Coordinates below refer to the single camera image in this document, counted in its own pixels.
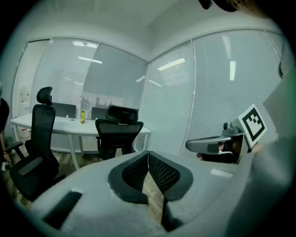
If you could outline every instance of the wooden floor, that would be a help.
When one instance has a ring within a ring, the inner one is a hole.
[[[75,171],[75,167],[73,161],[71,159],[71,155],[68,153],[60,153],[60,152],[53,152],[54,156],[58,160],[59,166],[59,174],[65,175],[66,177],[69,176],[71,173]],[[10,158],[13,160],[13,163],[17,163],[20,158],[17,154],[11,154]],[[76,160],[79,167],[84,167],[86,165],[90,165],[96,162],[102,162],[103,160],[98,157],[98,154],[85,154],[81,156],[76,154]],[[27,208],[31,207],[31,202],[27,200],[19,190],[14,186],[13,181],[10,178],[9,171],[5,171],[2,173],[2,178],[4,183],[6,184],[7,190],[13,200],[18,201],[22,205]],[[163,194],[155,184],[153,178],[151,177],[150,173],[147,174],[143,191],[144,194],[148,196],[148,205],[149,205],[149,213],[152,218],[160,223],[161,216],[162,216],[162,208],[163,208]]]

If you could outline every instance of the bottle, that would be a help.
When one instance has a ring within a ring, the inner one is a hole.
[[[81,117],[80,117],[80,122],[83,124],[84,121],[85,121],[85,113],[84,113],[84,110],[82,110]]]

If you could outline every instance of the chair headrest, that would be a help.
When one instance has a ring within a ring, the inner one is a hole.
[[[138,121],[138,111],[138,109],[110,105],[106,112],[106,118],[120,122]]]
[[[54,103],[51,101],[50,96],[51,91],[52,87],[41,88],[37,93],[37,101],[41,104],[53,105]]]

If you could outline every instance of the black office chair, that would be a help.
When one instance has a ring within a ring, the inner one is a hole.
[[[117,148],[122,149],[123,155],[135,152],[132,143],[144,125],[137,122],[138,110],[109,106],[106,118],[96,120],[101,139],[99,156],[103,160],[114,158]]]
[[[15,186],[30,201],[34,201],[42,192],[57,183],[54,178],[59,171],[59,162],[50,150],[56,115],[55,109],[51,107],[51,90],[52,87],[45,87],[38,92],[37,101],[42,104],[33,108],[31,151],[10,169]]]
[[[8,115],[9,115],[9,106],[7,104],[7,102],[1,98],[1,114],[2,114],[2,128],[1,130],[4,130],[5,128],[5,124],[6,124],[6,121],[8,119]],[[23,153],[20,151],[19,147],[23,145],[22,142],[12,142],[12,143],[9,143],[7,144],[5,142],[5,151],[10,154],[12,150],[15,150],[18,154],[18,156],[23,159],[24,158],[24,155]]]

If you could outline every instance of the white desk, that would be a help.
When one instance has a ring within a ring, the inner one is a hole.
[[[11,122],[13,124],[15,139],[17,141],[19,141],[17,127],[21,126],[24,128],[31,128],[32,127],[32,114],[27,114],[27,115],[24,115],[24,116],[21,116],[18,118],[13,118],[13,119],[11,119]],[[80,122],[80,119],[74,119],[74,118],[67,119],[67,118],[62,118],[62,117],[55,118],[55,123],[54,123],[52,133],[68,136],[71,157],[72,157],[72,160],[73,160],[73,163],[74,163],[74,166],[76,169],[79,169],[79,166],[76,161],[76,155],[75,155],[75,150],[74,150],[74,146],[73,146],[72,136],[79,137],[79,145],[80,145],[81,155],[84,155],[83,146],[82,146],[82,137],[98,137],[99,136],[94,120],[85,120],[85,123],[82,124]],[[143,127],[140,131],[140,134],[144,136],[143,150],[146,149],[147,138],[148,138],[149,133],[151,133],[151,131],[145,127]]]

